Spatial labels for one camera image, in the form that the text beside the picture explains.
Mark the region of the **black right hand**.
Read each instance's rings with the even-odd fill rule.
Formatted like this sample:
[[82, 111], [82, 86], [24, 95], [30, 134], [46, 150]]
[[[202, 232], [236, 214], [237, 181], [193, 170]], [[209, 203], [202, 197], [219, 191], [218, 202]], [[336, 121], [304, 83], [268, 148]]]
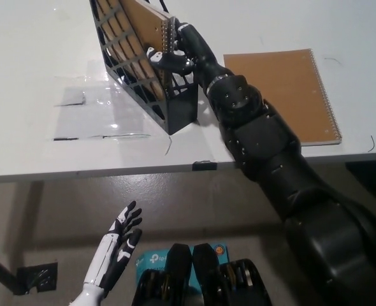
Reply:
[[174, 51], [160, 52], [153, 47], [148, 47], [146, 55], [155, 69], [181, 76], [193, 73], [205, 91], [221, 78], [233, 74], [217, 62], [205, 39], [191, 24], [179, 23], [177, 47], [183, 52], [182, 55]]

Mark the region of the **white and black left hand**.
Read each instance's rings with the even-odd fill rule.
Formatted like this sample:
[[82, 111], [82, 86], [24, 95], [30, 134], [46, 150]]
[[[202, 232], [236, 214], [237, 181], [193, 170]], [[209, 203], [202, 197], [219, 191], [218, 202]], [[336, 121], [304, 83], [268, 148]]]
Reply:
[[84, 283], [92, 284], [109, 292], [123, 274], [132, 253], [140, 241], [142, 209], [132, 201], [115, 218], [107, 233], [102, 237], [89, 265]]

